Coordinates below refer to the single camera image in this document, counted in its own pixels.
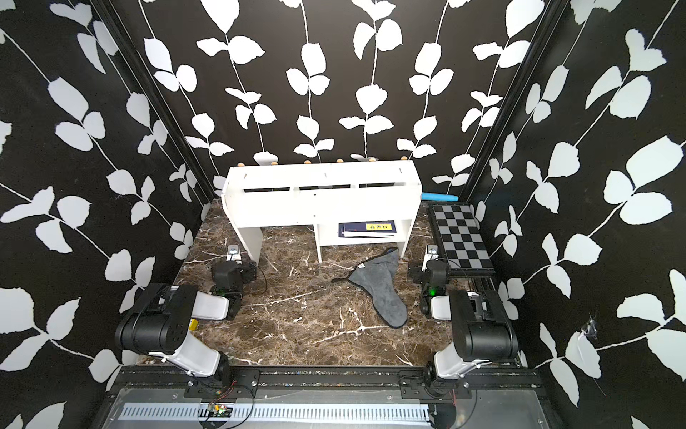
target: checkerboard pattern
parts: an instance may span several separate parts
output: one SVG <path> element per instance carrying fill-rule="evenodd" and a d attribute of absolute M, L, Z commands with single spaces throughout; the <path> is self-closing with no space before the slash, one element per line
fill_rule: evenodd
<path fill-rule="evenodd" d="M 493 270 L 486 245 L 468 205 L 434 205 L 438 233 L 450 269 Z"/>

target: metal vent grille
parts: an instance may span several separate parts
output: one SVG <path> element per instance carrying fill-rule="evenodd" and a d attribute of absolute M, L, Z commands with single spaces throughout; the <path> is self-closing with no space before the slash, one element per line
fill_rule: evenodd
<path fill-rule="evenodd" d="M 241 421 L 250 414 L 250 404 L 225 404 L 231 417 L 211 417 L 209 421 Z M 207 403 L 168 404 L 127 402 L 119 420 L 197 421 L 207 418 Z M 251 421 L 292 421 L 300 423 L 414 424 L 429 426 L 426 404 L 255 404 Z"/>

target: marble floor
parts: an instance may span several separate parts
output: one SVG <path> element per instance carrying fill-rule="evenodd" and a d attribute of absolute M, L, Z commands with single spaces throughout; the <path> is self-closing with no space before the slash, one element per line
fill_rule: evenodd
<path fill-rule="evenodd" d="M 266 293 L 260 294 L 265 284 L 258 271 L 235 320 L 201 321 L 195 332 L 233 364 L 423 366 L 432 352 L 450 343 L 450 323 L 421 314 L 419 287 L 407 278 L 407 263 L 420 262 L 433 242 L 425 205 L 395 277 L 408 315 L 400 329 L 380 319 L 365 292 L 349 282 L 331 283 L 382 253 L 387 244 L 324 247 L 320 264 L 311 227 L 263 228 L 263 235 L 259 267 L 268 281 Z M 225 257 L 229 244 L 240 242 L 215 200 L 176 283 L 208 291 L 210 268 Z M 451 287 L 468 288 L 469 283 L 453 281 Z"/>

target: white leaf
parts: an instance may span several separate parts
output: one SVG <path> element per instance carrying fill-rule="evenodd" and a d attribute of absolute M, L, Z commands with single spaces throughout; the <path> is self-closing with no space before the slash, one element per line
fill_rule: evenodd
<path fill-rule="evenodd" d="M 534 22 L 544 6 L 543 0 L 512 0 L 505 11 L 508 37 L 513 37 Z"/>
<path fill-rule="evenodd" d="M 250 119 L 250 115 L 252 114 L 252 110 L 249 108 L 238 105 L 236 106 L 236 120 L 238 121 L 239 124 L 241 124 L 241 127 L 243 129 L 247 130 L 248 129 L 248 120 Z"/>
<path fill-rule="evenodd" d="M 622 119 L 638 118 L 649 98 L 650 81 L 645 76 L 639 76 L 617 91 L 610 102 L 610 113 Z"/>
<path fill-rule="evenodd" d="M 223 33 L 229 31 L 238 17 L 238 0 L 200 0 L 200 3 Z"/>
<path fill-rule="evenodd" d="M 28 204 L 19 204 L 7 210 L 0 218 L 0 222 L 6 224 L 29 216 L 48 214 L 54 200 L 55 192 L 52 186 L 48 186 L 36 192 Z"/>
<path fill-rule="evenodd" d="M 449 182 L 449 181 L 452 181 L 452 180 L 453 180 L 453 178 L 450 177 L 450 176 L 436 176 L 436 177 L 432 177 L 431 179 L 432 179 L 435 183 L 439 183 L 439 184 L 440 184 L 440 183 Z"/>
<path fill-rule="evenodd" d="M 638 317 L 660 324 L 665 322 L 662 301 L 653 294 L 640 294 L 624 298 L 624 301 L 617 307 L 617 317 Z"/>
<path fill-rule="evenodd" d="M 192 148 L 208 149 L 210 147 L 205 140 L 197 137 L 186 136 L 186 141 Z"/>
<path fill-rule="evenodd" d="M 500 100 L 503 99 L 500 95 L 489 95 L 486 96 L 481 91 L 471 91 L 469 95 L 476 101 L 479 102 L 479 104 L 482 105 L 482 107 L 489 107 L 492 106 L 493 104 L 497 104 L 500 102 Z"/>
<path fill-rule="evenodd" d="M 627 31 L 624 40 L 629 48 L 629 70 L 651 71 L 667 62 L 660 49 L 646 49 L 646 40 L 639 30 L 632 28 Z"/>
<path fill-rule="evenodd" d="M 565 259 L 578 265 L 591 265 L 598 261 L 602 247 L 590 237 L 574 234 L 567 242 Z"/>
<path fill-rule="evenodd" d="M 156 71 L 153 75 L 166 89 L 172 92 L 178 91 L 178 79 L 176 76 L 168 71 Z"/>
<path fill-rule="evenodd" d="M 508 280 L 508 296 L 510 299 L 524 297 L 524 285 L 521 283 L 521 279 L 512 278 Z"/>
<path fill-rule="evenodd" d="M 550 283 L 554 284 L 563 295 L 569 298 L 571 294 L 571 281 L 569 280 L 569 275 L 567 271 L 559 265 L 551 265 L 545 270 L 545 274 L 550 280 Z"/>
<path fill-rule="evenodd" d="M 100 112 L 90 112 L 84 118 L 84 129 L 86 132 L 96 138 L 103 139 L 105 137 L 105 124 L 102 121 Z"/>
<path fill-rule="evenodd" d="M 648 348 L 663 365 L 681 377 L 681 381 L 686 380 L 686 332 L 672 329 L 650 332 Z"/>
<path fill-rule="evenodd" d="M 342 117 L 338 120 L 338 123 L 343 125 L 347 130 L 350 130 L 356 126 L 364 125 L 364 119 L 357 116 Z"/>
<path fill-rule="evenodd" d="M 465 183 L 467 183 L 467 179 L 469 179 L 469 174 L 463 173 L 463 174 L 458 174 L 457 176 L 453 177 L 453 180 L 450 181 L 451 186 L 462 186 Z"/>
<path fill-rule="evenodd" d="M 146 201 L 139 201 L 131 207 L 131 225 L 135 225 L 150 215 L 150 205 Z"/>
<path fill-rule="evenodd" d="M 119 366 L 119 361 L 112 350 L 101 350 L 88 366 L 91 375 L 96 382 L 102 383 L 107 380 L 112 372 Z"/>
<path fill-rule="evenodd" d="M 388 97 L 388 93 L 379 85 L 367 85 L 355 92 L 357 103 L 365 114 L 369 115 L 377 110 Z"/>
<path fill-rule="evenodd" d="M 327 70 L 327 60 L 319 43 L 305 43 L 300 50 L 305 70 L 309 76 L 324 73 Z"/>
<path fill-rule="evenodd" d="M 510 234 L 503 240 L 503 248 L 509 256 L 515 256 L 517 252 L 517 236 L 515 234 Z"/>
<path fill-rule="evenodd" d="M 271 154 L 267 151 L 258 152 L 252 156 L 259 165 L 271 165 L 271 163 L 279 162 L 279 157 L 277 155 Z"/>
<path fill-rule="evenodd" d="M 524 59 L 526 51 L 528 50 L 529 42 L 526 40 L 518 40 L 510 44 L 503 49 L 503 53 L 500 55 L 500 60 L 498 60 L 498 67 L 501 69 L 507 69 L 508 67 L 519 64 Z"/>
<path fill-rule="evenodd" d="M 683 149 L 664 136 L 638 149 L 626 162 L 634 185 L 641 187 L 671 172 L 681 162 Z"/>
<path fill-rule="evenodd" d="M 386 0 L 377 3 L 373 3 L 372 0 L 353 0 L 353 4 L 367 12 L 374 21 L 386 18 L 395 9 L 395 5 Z"/>
<path fill-rule="evenodd" d="M 474 46 L 472 48 L 472 52 L 474 55 L 476 55 L 477 60 L 483 61 L 489 56 L 502 54 L 503 48 L 500 47 L 496 42 L 490 42 Z"/>
<path fill-rule="evenodd" d="M 333 149 L 333 139 L 319 140 L 314 147 L 316 150 L 331 150 Z"/>
<path fill-rule="evenodd" d="M 490 167 L 490 177 L 495 180 L 500 173 L 500 164 L 496 158 L 491 158 L 488 160 L 488 166 Z"/>
<path fill-rule="evenodd" d="M 603 198 L 610 204 L 620 204 L 629 199 L 634 192 L 631 181 L 622 172 L 610 171 L 605 180 Z"/>
<path fill-rule="evenodd" d="M 80 299 L 67 301 L 52 312 L 47 319 L 47 327 L 45 329 L 50 338 L 61 340 L 71 332 L 71 328 L 74 326 L 74 314 L 76 309 L 79 308 Z"/>
<path fill-rule="evenodd" d="M 560 199 L 558 197 L 557 189 L 552 183 L 541 183 L 534 191 L 534 198 L 537 203 L 544 206 L 546 209 L 557 213 L 560 206 Z"/>
<path fill-rule="evenodd" d="M 495 235 L 494 237 L 497 237 L 498 235 L 506 235 L 508 233 L 508 221 L 507 220 L 502 220 L 497 227 L 495 227 Z"/>
<path fill-rule="evenodd" d="M 317 156 L 317 149 L 311 144 L 306 143 L 296 146 L 296 148 L 293 149 L 293 152 L 295 152 L 296 154 L 305 155 L 308 158 L 314 158 L 315 156 Z"/>
<path fill-rule="evenodd" d="M 257 103 L 255 104 L 255 121 L 260 125 L 271 124 L 276 121 L 276 116 L 269 106 Z"/>
<path fill-rule="evenodd" d="M 677 270 L 670 270 L 670 283 L 674 291 L 674 315 L 683 323 L 686 320 L 686 278 Z"/>
<path fill-rule="evenodd" d="M 619 88 L 621 85 L 622 73 L 619 71 L 619 67 L 616 65 L 610 67 L 595 81 L 595 84 L 593 84 L 591 92 L 588 97 L 586 97 L 586 108 L 590 107 L 599 97 L 615 88 Z"/>
<path fill-rule="evenodd" d="M 136 195 L 136 183 L 133 181 L 131 173 L 126 170 L 117 170 L 107 176 L 110 189 L 119 195 Z"/>
<path fill-rule="evenodd" d="M 245 36 L 235 36 L 228 42 L 228 52 L 236 64 L 247 64 L 264 55 L 264 51 L 254 40 Z"/>
<path fill-rule="evenodd" d="M 97 42 L 102 50 L 105 51 L 105 54 L 114 55 L 119 51 L 115 40 L 112 38 L 109 30 L 107 30 L 107 27 L 105 27 L 105 24 L 101 21 L 93 21 L 93 29 L 95 30 Z"/>
<path fill-rule="evenodd" d="M 0 334 L 22 332 L 34 326 L 34 300 L 21 288 L 0 288 Z"/>
<path fill-rule="evenodd" d="M 531 115 L 539 101 L 541 101 L 541 85 L 534 83 L 529 89 L 529 95 L 526 97 L 526 105 L 524 106 L 527 115 Z"/>
<path fill-rule="evenodd" d="M 196 77 L 196 70 L 193 67 L 186 64 L 178 66 L 178 69 L 176 70 L 176 79 L 186 91 L 192 93 L 196 90 L 198 78 Z"/>
<path fill-rule="evenodd" d="M 19 371 L 26 369 L 31 365 L 38 350 L 49 340 L 45 334 L 38 334 L 26 338 L 12 353 L 0 363 L 0 370 L 2 371 Z"/>
<path fill-rule="evenodd" d="M 63 3 L 53 3 L 50 5 L 50 10 L 55 15 L 74 20 L 86 28 L 88 27 L 88 24 L 91 23 L 91 19 L 93 18 L 91 5 L 83 3 L 77 4 L 73 9 Z"/>
<path fill-rule="evenodd" d="M 78 8 L 81 5 L 83 5 L 83 3 L 77 4 L 76 7 Z M 26 424 L 24 429 L 57 429 L 62 421 L 64 404 L 66 404 L 66 402 L 59 402 L 40 410 L 38 414 Z"/>
<path fill-rule="evenodd" d="M 424 117 L 414 123 L 414 138 L 417 143 L 436 129 L 436 117 Z"/>
<path fill-rule="evenodd" d="M 469 126 L 473 124 L 474 121 L 479 117 L 481 117 L 481 111 L 479 109 L 476 107 L 469 109 L 469 111 L 467 111 L 467 113 L 464 115 L 464 118 L 462 118 L 462 132 L 466 132 L 467 128 L 469 128 Z"/>
<path fill-rule="evenodd" d="M 355 55 L 358 59 L 362 59 L 364 48 L 369 43 L 369 40 L 376 32 L 369 24 L 359 23 L 355 27 L 355 34 L 353 35 L 353 48 L 355 48 Z"/>
<path fill-rule="evenodd" d="M 71 247 L 65 242 L 58 219 L 48 220 L 36 227 L 36 237 L 51 251 L 71 253 Z"/>
<path fill-rule="evenodd" d="M 233 152 L 233 148 L 222 143 L 221 141 L 214 141 L 210 145 L 210 153 L 214 156 L 222 156 L 223 154 L 228 154 L 229 152 Z"/>
<path fill-rule="evenodd" d="M 131 280 L 131 254 L 122 249 L 114 253 L 107 262 L 105 278 L 109 281 Z"/>
<path fill-rule="evenodd" d="M 140 124 L 150 126 L 150 105 L 144 94 L 131 93 L 126 101 L 126 112 Z"/>
<path fill-rule="evenodd" d="M 458 155 L 458 156 L 453 157 L 450 160 L 450 166 L 453 169 L 453 173 L 457 174 L 457 173 L 461 172 L 462 170 L 464 170 L 465 168 L 471 167 L 472 164 L 474 164 L 474 161 L 476 161 L 476 160 L 470 154 L 462 154 L 462 155 Z"/>
<path fill-rule="evenodd" d="M 195 128 L 204 138 L 210 137 L 210 134 L 214 131 L 214 121 L 207 113 L 200 113 L 199 115 L 193 116 L 191 124 L 193 124 L 193 128 Z"/>
<path fill-rule="evenodd" d="M 393 123 L 385 116 L 372 116 L 364 122 L 364 132 L 376 134 L 393 128 Z"/>
<path fill-rule="evenodd" d="M 76 195 L 65 196 L 57 202 L 60 217 L 72 228 L 78 228 L 86 222 L 90 207 L 88 201 Z"/>
<path fill-rule="evenodd" d="M 551 264 L 556 264 L 560 251 L 558 250 L 557 243 L 555 243 L 555 238 L 551 233 L 545 236 L 543 239 L 543 244 L 541 245 L 545 254 L 548 256 L 548 261 Z"/>
<path fill-rule="evenodd" d="M 314 95 L 322 95 L 329 87 L 330 81 L 331 79 L 324 75 L 312 76 L 308 81 L 308 85 Z"/>
<path fill-rule="evenodd" d="M 300 72 L 300 70 L 290 69 L 289 71 L 291 71 L 291 70 L 295 70 L 295 71 L 299 72 L 300 75 L 303 77 L 303 79 L 305 79 L 305 92 L 300 94 L 300 95 L 307 94 L 307 79 L 305 78 L 305 76 L 303 76 L 303 74 Z M 247 93 L 244 93 L 240 89 L 236 89 L 236 88 L 224 88 L 224 90 L 226 91 L 227 94 L 233 95 L 234 97 L 238 98 L 239 100 L 241 100 L 245 104 L 257 103 L 259 101 L 260 97 L 262 97 L 262 94 L 259 94 L 259 93 L 253 92 L 253 91 L 248 91 Z"/>
<path fill-rule="evenodd" d="M 650 429 L 645 423 L 638 420 L 636 417 L 631 416 L 631 428 L 632 429 Z"/>
<path fill-rule="evenodd" d="M 486 214 L 486 203 L 483 201 L 479 201 L 479 204 L 476 206 L 476 214 L 474 217 L 481 222 L 484 219 L 484 215 Z"/>
<path fill-rule="evenodd" d="M 562 88 L 565 86 L 568 74 L 569 69 L 565 66 L 558 65 L 555 67 L 555 70 L 550 73 L 548 83 L 545 84 L 545 91 L 543 92 L 543 97 L 541 99 L 548 102 L 557 100 L 557 97 L 559 97 L 562 92 Z"/>
<path fill-rule="evenodd" d="M 579 149 L 564 141 L 557 143 L 550 155 L 548 176 L 569 177 L 577 171 L 579 171 Z"/>
<path fill-rule="evenodd" d="M 319 134 L 319 123 L 317 121 L 310 117 L 299 115 L 296 125 L 304 136 L 314 142 L 314 139 L 316 139 Z"/>
<path fill-rule="evenodd" d="M 539 338 L 541 339 L 541 341 L 543 341 L 543 344 L 548 346 L 548 349 L 550 350 L 550 353 L 553 355 L 553 358 L 557 358 L 555 340 L 550 335 L 550 332 L 548 332 L 548 328 L 546 328 L 545 325 L 542 323 L 539 330 Z"/>
<path fill-rule="evenodd" d="M 505 313 L 511 321 L 519 319 L 519 311 L 517 311 L 517 307 L 513 303 L 505 301 L 503 302 L 503 308 L 505 308 Z"/>
<path fill-rule="evenodd" d="M 436 149 L 431 145 L 419 145 L 417 149 L 412 152 L 412 156 L 415 158 L 423 158 L 424 156 L 433 155 L 436 153 Z"/>
<path fill-rule="evenodd" d="M 628 199 L 619 217 L 629 225 L 644 225 L 672 212 L 672 202 L 658 192 L 641 192 Z"/>
<path fill-rule="evenodd" d="M 172 57 L 169 56 L 169 50 L 161 40 L 156 38 L 145 39 L 145 55 L 156 69 L 174 72 L 172 70 Z"/>
<path fill-rule="evenodd" d="M 57 78 L 47 86 L 52 100 L 65 112 L 75 117 L 78 121 L 84 119 L 88 111 L 88 102 L 81 93 L 71 86 L 66 80 Z"/>
<path fill-rule="evenodd" d="M 184 200 L 191 202 L 191 194 L 188 191 L 188 183 L 187 182 L 181 182 L 178 186 L 179 192 L 181 192 L 181 196 L 183 197 Z"/>
<path fill-rule="evenodd" d="M 536 166 L 531 161 L 526 161 L 526 176 L 538 183 L 539 185 L 543 183 L 543 178 L 541 177 L 541 169 Z"/>
<path fill-rule="evenodd" d="M 424 43 L 414 61 L 414 69 L 417 73 L 431 76 L 440 60 L 441 48 L 438 43 Z"/>
<path fill-rule="evenodd" d="M 412 140 L 407 140 L 407 139 L 398 139 L 396 141 L 395 146 L 398 148 L 398 150 L 414 150 L 415 144 Z"/>
<path fill-rule="evenodd" d="M 498 112 L 500 111 L 499 107 L 491 107 L 484 113 L 484 116 L 481 117 L 481 120 L 479 121 L 479 126 L 482 128 L 488 128 L 489 126 L 493 125 L 493 122 L 495 122 L 495 118 L 498 116 Z"/>
<path fill-rule="evenodd" d="M 217 55 L 217 52 L 220 51 L 228 51 L 228 45 L 225 42 L 220 42 L 214 37 L 198 40 L 196 46 L 209 56 L 215 56 Z"/>
<path fill-rule="evenodd" d="M 452 78 L 453 71 L 450 69 L 443 69 L 436 73 L 436 75 L 431 78 L 431 95 L 438 95 L 442 93 L 443 90 L 448 87 Z"/>
<path fill-rule="evenodd" d="M 560 359 L 555 359 L 550 362 L 550 371 L 557 383 L 565 390 L 571 403 L 579 406 L 579 385 L 569 365 Z"/>
<path fill-rule="evenodd" d="M 534 124 L 543 121 L 550 116 L 550 104 L 547 102 L 539 102 L 534 109 Z"/>
<path fill-rule="evenodd" d="M 79 46 L 84 55 L 95 69 L 100 73 L 105 73 L 105 69 L 100 62 L 100 57 L 97 55 L 97 41 L 95 40 L 95 37 L 90 34 L 79 33 L 76 35 L 76 40 L 79 42 Z"/>

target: yellow tag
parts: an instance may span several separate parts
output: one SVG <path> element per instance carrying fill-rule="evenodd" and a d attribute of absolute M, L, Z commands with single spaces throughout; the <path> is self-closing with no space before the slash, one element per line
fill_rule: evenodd
<path fill-rule="evenodd" d="M 390 224 L 367 224 L 367 231 L 383 231 L 390 229 Z"/>

